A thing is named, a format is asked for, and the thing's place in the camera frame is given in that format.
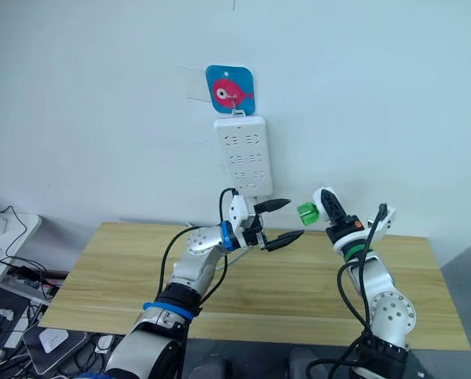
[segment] white wall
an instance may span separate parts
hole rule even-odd
[[[26,254],[69,268],[103,220],[217,220],[219,115],[176,69],[209,64],[253,72],[276,196],[333,185],[440,264],[469,246],[471,1],[236,1],[0,0],[0,207],[45,218]]]

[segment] blue sticker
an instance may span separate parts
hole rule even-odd
[[[233,109],[253,114],[254,86],[251,71],[245,67],[209,66],[205,70],[212,105],[220,113]]]

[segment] tabletop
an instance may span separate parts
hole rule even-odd
[[[4,260],[7,263],[13,262],[12,259],[6,258],[6,251],[7,256],[15,256],[23,244],[36,232],[41,223],[41,219],[37,215],[17,213],[17,216],[26,226],[26,230],[12,212],[0,213],[0,218],[6,221],[4,233],[0,235],[0,260]],[[0,280],[7,273],[8,269],[9,266],[0,264]]]
[[[183,228],[103,223],[40,325],[129,332],[142,304],[154,299],[166,245]],[[279,231],[266,233],[274,238]],[[185,240],[179,239],[172,249],[166,277]],[[417,325],[407,336],[411,348],[469,350],[428,240],[386,236],[372,247],[390,268],[396,287],[416,307]],[[342,262],[323,232],[306,232],[292,245],[272,252],[253,248],[228,268],[222,286],[193,321],[190,337],[348,345],[360,335],[361,325],[337,291]],[[348,296],[360,310],[361,299],[349,278],[344,280]]]

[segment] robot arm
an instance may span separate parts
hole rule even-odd
[[[346,214],[332,188],[318,189],[313,199],[315,204],[299,207],[302,221],[310,224],[321,215],[330,223],[326,232],[335,252],[346,263],[358,262],[370,228],[365,229],[357,216]],[[394,222],[395,214],[394,208],[383,206],[379,222],[374,225],[372,242],[385,235]],[[373,225],[373,219],[368,221],[368,225]],[[361,295],[359,265],[349,266],[348,273]],[[351,375],[366,379],[401,378],[408,354],[405,337],[416,324],[416,310],[396,288],[393,276],[377,252],[370,250],[367,254],[363,274],[364,292],[370,309],[368,322],[374,338],[364,338],[358,345],[358,360],[366,364],[352,368]]]
[[[268,241],[264,234],[261,213],[273,212],[289,202],[276,199],[258,204],[253,197],[235,195],[228,220],[194,230],[166,288],[153,303],[144,304],[144,313],[133,330],[114,349],[106,374],[116,379],[174,377],[189,324],[201,311],[219,260],[248,246],[275,250],[302,235],[303,231],[292,231]]]

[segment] gray floor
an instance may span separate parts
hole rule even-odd
[[[458,309],[471,345],[471,248],[443,267],[443,276]],[[184,376],[210,355],[221,355],[233,364],[234,378],[277,379],[286,377],[286,360],[293,347],[285,343],[249,343],[235,341],[190,340]],[[308,346],[319,357],[339,356],[341,347]],[[471,351],[412,351],[405,379],[471,378]],[[347,370],[336,378],[347,378]]]

